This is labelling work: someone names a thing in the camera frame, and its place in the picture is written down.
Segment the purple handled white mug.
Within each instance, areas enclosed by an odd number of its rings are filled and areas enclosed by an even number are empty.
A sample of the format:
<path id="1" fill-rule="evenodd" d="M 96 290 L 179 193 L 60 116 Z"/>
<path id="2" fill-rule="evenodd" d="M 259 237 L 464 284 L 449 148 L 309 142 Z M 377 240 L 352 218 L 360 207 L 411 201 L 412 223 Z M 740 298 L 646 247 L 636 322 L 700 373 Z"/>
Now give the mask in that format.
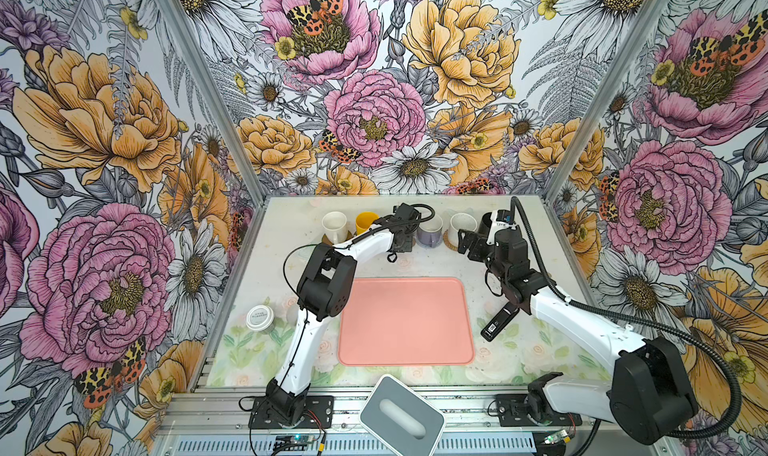
<path id="1" fill-rule="evenodd" d="M 442 242 L 443 220 L 435 214 L 428 221 L 419 224 L 416 231 L 416 242 L 424 248 L 436 248 Z"/>

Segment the yellow mug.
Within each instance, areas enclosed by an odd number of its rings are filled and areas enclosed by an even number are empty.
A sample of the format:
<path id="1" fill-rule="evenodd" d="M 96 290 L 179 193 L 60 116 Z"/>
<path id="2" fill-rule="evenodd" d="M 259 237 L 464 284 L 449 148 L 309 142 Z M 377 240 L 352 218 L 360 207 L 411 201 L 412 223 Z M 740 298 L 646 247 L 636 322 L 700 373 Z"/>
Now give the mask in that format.
<path id="1" fill-rule="evenodd" d="M 355 219 L 355 234 L 357 236 L 364 234 L 378 219 L 379 215 L 374 212 L 366 211 L 358 214 Z"/>

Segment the white mug off tray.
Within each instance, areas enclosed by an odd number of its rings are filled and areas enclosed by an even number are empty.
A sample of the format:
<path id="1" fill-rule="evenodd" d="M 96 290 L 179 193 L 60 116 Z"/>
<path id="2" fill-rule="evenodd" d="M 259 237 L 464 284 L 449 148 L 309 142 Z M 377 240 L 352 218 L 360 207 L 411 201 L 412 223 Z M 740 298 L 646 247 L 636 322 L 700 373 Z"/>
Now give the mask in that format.
<path id="1" fill-rule="evenodd" d="M 342 212 L 332 211 L 327 213 L 321 220 L 321 226 L 323 235 L 327 235 L 333 243 L 340 244 L 348 239 L 348 220 Z"/>

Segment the black mug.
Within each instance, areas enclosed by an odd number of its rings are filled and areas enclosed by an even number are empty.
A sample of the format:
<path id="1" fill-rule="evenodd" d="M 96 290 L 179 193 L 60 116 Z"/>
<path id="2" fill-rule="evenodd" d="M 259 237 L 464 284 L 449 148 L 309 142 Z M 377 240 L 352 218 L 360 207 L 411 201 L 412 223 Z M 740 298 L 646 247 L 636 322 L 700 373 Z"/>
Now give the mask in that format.
<path id="1" fill-rule="evenodd" d="M 487 238 L 490 233 L 492 223 L 493 223 L 492 212 L 485 213 L 482 216 L 480 222 L 478 223 L 477 233 Z"/>

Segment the rattan woven round coaster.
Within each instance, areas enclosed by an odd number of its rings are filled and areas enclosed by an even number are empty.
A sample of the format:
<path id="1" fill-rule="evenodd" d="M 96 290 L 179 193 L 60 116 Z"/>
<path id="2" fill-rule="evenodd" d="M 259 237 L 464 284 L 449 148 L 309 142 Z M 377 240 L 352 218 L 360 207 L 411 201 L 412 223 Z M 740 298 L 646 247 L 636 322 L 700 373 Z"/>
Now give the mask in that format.
<path id="1" fill-rule="evenodd" d="M 443 243 L 452 252 L 458 252 L 457 246 L 452 244 L 447 233 L 443 233 Z"/>

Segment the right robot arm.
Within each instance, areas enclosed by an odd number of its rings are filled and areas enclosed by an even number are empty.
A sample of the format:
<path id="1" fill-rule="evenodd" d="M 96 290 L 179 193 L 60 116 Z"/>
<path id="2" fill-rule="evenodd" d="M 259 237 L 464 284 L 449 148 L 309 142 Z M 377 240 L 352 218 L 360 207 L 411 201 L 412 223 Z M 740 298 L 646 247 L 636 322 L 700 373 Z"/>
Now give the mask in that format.
<path id="1" fill-rule="evenodd" d="M 534 420 L 553 413 L 579 413 L 618 425 L 634 441 L 652 445 L 664 437 L 707 439 L 738 419 L 742 391 L 725 357 L 683 331 L 639 316 L 589 306 L 561 290 L 549 276 L 530 222 L 518 198 L 507 210 L 483 217 L 479 230 L 460 229 L 457 251 L 485 266 L 497 280 L 505 306 L 483 327 L 493 341 L 519 314 L 543 321 L 577 343 L 611 372 L 608 385 L 569 380 L 559 372 L 530 383 L 527 408 Z M 700 350 L 723 375 L 729 401 L 711 425 L 688 429 L 700 411 L 676 337 Z"/>

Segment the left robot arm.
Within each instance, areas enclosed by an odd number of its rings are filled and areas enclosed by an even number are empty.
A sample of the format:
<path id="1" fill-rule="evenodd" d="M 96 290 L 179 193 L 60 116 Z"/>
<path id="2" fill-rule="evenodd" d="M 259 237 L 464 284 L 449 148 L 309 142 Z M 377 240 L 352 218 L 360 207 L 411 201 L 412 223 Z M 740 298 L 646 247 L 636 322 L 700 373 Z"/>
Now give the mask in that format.
<path id="1" fill-rule="evenodd" d="M 357 266 L 385 255 L 391 263 L 409 252 L 418 227 L 433 220 L 435 210 L 426 204 L 400 204 L 393 213 L 375 220 L 351 240 L 334 245 L 312 245 L 312 253 L 296 285 L 299 315 L 285 362 L 267 384 L 257 405 L 271 420 L 294 427 L 306 411 L 314 360 L 326 328 L 339 316 L 351 296 Z"/>

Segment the pink tray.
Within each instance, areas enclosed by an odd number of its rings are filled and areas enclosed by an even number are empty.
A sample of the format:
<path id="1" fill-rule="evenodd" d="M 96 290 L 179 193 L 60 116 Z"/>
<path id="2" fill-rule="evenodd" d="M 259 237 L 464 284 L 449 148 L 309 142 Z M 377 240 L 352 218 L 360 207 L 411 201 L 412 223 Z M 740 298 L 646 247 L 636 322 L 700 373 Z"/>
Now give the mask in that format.
<path id="1" fill-rule="evenodd" d="M 361 278 L 341 313 L 345 366 L 463 366 L 475 356 L 463 284 L 456 278 Z"/>

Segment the glass jar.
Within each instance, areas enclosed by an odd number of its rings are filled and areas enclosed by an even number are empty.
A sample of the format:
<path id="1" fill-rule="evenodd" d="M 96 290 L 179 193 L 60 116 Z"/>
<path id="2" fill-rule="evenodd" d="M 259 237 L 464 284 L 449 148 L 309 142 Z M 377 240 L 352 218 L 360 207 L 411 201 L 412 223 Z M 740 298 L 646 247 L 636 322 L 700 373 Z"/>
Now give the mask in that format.
<path id="1" fill-rule="evenodd" d="M 294 327 L 299 319 L 299 307 L 292 305 L 286 310 L 286 322 L 290 327 Z"/>

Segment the jar lid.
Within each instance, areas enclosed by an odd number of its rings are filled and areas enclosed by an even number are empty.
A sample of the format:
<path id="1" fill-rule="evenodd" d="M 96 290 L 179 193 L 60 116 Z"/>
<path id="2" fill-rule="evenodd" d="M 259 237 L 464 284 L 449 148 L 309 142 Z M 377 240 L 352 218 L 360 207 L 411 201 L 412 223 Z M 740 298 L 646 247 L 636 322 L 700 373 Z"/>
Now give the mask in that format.
<path id="1" fill-rule="evenodd" d="M 248 311 L 245 324 L 253 332 L 269 333 L 272 331 L 274 319 L 274 311 L 269 305 L 256 305 Z"/>

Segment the right small circuit board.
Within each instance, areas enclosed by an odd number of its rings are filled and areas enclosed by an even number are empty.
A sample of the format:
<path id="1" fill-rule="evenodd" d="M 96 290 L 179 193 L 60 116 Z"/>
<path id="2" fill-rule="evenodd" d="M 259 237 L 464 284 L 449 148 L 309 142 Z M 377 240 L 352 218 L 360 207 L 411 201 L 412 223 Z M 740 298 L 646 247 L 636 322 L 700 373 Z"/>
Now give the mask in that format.
<path id="1" fill-rule="evenodd" d="M 554 433 L 550 433 L 544 437 L 542 443 L 544 445 L 558 445 L 567 444 L 571 440 L 570 433 L 567 430 L 559 430 Z"/>

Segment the grey white box device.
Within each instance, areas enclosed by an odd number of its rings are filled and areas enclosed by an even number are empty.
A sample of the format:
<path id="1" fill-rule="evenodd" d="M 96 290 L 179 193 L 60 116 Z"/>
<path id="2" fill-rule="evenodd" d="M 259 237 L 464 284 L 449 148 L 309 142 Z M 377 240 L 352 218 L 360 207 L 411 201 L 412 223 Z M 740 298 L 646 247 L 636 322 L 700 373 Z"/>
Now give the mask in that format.
<path id="1" fill-rule="evenodd" d="M 430 456 L 445 428 L 445 417 L 392 375 L 382 376 L 359 414 L 360 424 L 396 455 Z"/>

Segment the green circuit board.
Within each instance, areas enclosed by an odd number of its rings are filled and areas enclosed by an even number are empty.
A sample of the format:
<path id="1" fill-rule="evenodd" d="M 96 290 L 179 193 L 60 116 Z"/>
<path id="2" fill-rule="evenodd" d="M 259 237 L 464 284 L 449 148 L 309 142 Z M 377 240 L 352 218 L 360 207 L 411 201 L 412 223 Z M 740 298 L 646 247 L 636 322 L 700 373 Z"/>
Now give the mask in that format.
<path id="1" fill-rule="evenodd" d="M 272 454 L 276 455 L 280 452 L 291 450 L 304 451 L 313 442 L 313 439 L 303 435 L 277 437 L 272 448 Z"/>

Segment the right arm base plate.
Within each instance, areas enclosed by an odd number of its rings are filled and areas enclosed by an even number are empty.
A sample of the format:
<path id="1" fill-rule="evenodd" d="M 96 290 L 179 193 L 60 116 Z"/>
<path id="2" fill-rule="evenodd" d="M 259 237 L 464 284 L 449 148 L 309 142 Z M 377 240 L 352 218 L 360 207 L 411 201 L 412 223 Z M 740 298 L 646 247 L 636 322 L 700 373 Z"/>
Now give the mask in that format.
<path id="1" fill-rule="evenodd" d="M 501 427 L 578 427 L 582 418 L 556 412 L 541 397 L 522 393 L 497 394 L 486 408 Z"/>

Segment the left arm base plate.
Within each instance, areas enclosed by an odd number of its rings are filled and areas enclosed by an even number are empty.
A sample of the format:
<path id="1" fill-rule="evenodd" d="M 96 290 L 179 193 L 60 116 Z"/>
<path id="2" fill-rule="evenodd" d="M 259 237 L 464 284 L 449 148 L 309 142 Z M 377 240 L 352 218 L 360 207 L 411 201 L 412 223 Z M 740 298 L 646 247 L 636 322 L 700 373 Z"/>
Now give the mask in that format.
<path id="1" fill-rule="evenodd" d="M 332 396 L 306 396 L 286 403 L 256 397 L 248 420 L 251 430 L 329 429 L 335 399 Z"/>

